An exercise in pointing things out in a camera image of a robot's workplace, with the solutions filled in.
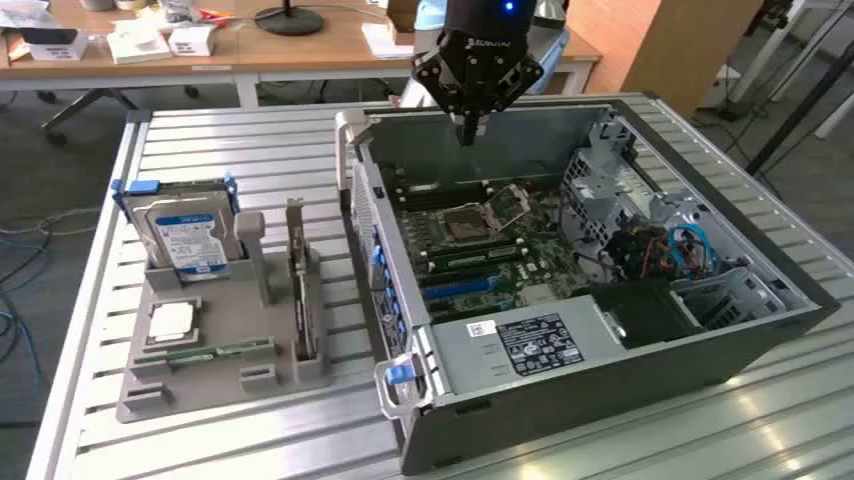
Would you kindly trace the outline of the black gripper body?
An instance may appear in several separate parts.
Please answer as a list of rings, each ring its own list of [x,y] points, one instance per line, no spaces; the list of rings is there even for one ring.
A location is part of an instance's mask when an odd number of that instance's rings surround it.
[[[438,47],[464,90],[471,111],[471,84],[478,63],[529,53],[527,34],[534,15],[531,1],[450,1]]]

